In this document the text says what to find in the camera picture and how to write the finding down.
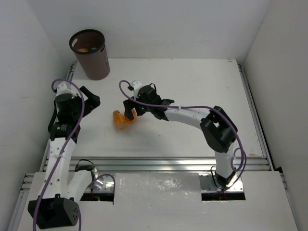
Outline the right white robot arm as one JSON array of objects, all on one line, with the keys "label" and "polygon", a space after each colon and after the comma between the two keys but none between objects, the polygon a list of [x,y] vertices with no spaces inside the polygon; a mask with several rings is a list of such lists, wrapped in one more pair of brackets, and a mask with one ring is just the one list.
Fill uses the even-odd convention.
[{"label": "right white robot arm", "polygon": [[133,112],[138,116],[151,113],[155,118],[164,121],[180,122],[202,131],[207,145],[214,151],[216,171],[214,181],[217,188],[226,188],[235,175],[233,166],[237,136],[237,127],[219,107],[202,108],[177,105],[174,100],[162,99],[155,84],[143,85],[139,81],[128,84],[133,96],[123,102],[125,117],[134,119]]}]

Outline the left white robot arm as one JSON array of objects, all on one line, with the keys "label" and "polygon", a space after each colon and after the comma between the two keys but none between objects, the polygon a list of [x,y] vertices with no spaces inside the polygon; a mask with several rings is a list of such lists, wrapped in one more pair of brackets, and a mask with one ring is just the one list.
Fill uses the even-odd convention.
[{"label": "left white robot arm", "polygon": [[80,122],[100,105],[100,98],[86,87],[74,93],[61,82],[54,100],[57,121],[49,127],[49,159],[43,185],[36,200],[28,203],[33,230],[75,226],[81,212],[79,202],[94,180],[94,166],[77,167],[69,179],[70,161],[77,144]]}]

